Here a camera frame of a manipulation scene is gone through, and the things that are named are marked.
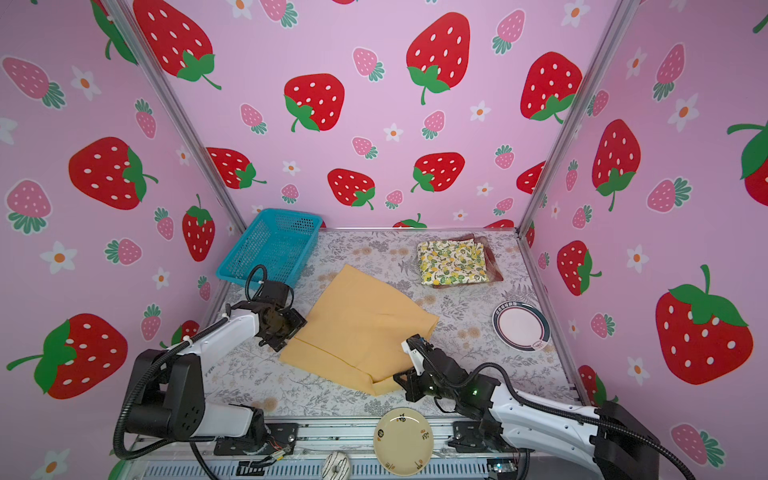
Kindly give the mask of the tan skirt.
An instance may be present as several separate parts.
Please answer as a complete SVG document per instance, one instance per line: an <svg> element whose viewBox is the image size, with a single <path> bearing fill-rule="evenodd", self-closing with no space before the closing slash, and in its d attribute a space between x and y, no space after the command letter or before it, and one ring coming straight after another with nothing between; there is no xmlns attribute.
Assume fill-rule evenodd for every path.
<svg viewBox="0 0 768 480"><path fill-rule="evenodd" d="M400 388L394 376L413 367L402 343L429 339L439 317L387 283L346 265L282 349L280 361L371 396Z"/></svg>

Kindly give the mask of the red plaid skirt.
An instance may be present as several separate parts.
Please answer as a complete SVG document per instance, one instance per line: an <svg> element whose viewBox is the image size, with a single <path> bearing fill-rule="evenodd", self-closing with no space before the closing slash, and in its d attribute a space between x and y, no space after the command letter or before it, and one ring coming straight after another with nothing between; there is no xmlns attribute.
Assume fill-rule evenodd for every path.
<svg viewBox="0 0 768 480"><path fill-rule="evenodd" d="M471 243L483 246L483 257L485 260L485 270L488 276L488 282L501 282L504 280L503 274L498 267L494 252L489 243L488 237L483 235L466 234L456 238L456 241L470 241Z"/></svg>

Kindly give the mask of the lemon print skirt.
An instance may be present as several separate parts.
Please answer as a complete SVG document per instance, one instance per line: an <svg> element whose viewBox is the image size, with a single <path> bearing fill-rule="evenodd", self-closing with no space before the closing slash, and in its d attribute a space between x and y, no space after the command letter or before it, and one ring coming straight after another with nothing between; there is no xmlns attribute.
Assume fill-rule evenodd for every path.
<svg viewBox="0 0 768 480"><path fill-rule="evenodd" d="M422 242L417 253L421 283L424 285L489 282L484 246L472 239Z"/></svg>

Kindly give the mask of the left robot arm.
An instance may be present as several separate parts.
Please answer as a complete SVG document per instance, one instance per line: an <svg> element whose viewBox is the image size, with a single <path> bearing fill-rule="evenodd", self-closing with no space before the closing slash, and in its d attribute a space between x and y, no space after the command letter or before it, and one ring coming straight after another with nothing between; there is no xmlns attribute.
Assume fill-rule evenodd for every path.
<svg viewBox="0 0 768 480"><path fill-rule="evenodd" d="M255 339L275 352L306 325L293 308L293 289L261 280L254 294L226 305L219 320L172 346L146 350L135 360L113 434L116 445L127 433L157 439L159 446L207 438L232 439L257 450L269 430L257 407L211 403L204 373L242 343Z"/></svg>

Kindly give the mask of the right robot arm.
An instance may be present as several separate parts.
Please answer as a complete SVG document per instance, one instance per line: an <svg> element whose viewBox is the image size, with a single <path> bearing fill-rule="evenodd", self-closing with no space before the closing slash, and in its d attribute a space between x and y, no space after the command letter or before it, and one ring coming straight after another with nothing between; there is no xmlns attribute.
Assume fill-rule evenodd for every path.
<svg viewBox="0 0 768 480"><path fill-rule="evenodd" d="M412 366L393 379L407 401L452 401L452 413L476 422L481 450L545 453L604 479L659 476L658 438L614 401L580 406L522 393L500 365L486 362L468 372L420 335L402 349Z"/></svg>

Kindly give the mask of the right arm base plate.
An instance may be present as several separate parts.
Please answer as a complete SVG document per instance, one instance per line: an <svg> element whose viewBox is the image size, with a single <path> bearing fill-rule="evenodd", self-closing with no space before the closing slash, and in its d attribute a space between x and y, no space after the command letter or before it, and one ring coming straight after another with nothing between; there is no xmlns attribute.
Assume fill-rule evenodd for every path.
<svg viewBox="0 0 768 480"><path fill-rule="evenodd" d="M459 453L503 452L498 428L484 421L455 421L447 444Z"/></svg>

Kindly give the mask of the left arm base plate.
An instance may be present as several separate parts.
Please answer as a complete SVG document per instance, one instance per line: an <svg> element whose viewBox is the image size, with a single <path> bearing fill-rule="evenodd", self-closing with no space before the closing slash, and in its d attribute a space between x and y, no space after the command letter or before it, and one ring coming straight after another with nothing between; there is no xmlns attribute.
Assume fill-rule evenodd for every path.
<svg viewBox="0 0 768 480"><path fill-rule="evenodd" d="M222 437L216 440L213 455L265 457L275 452L291 455L296 445L299 424L268 422L253 427L243 437Z"/></svg>

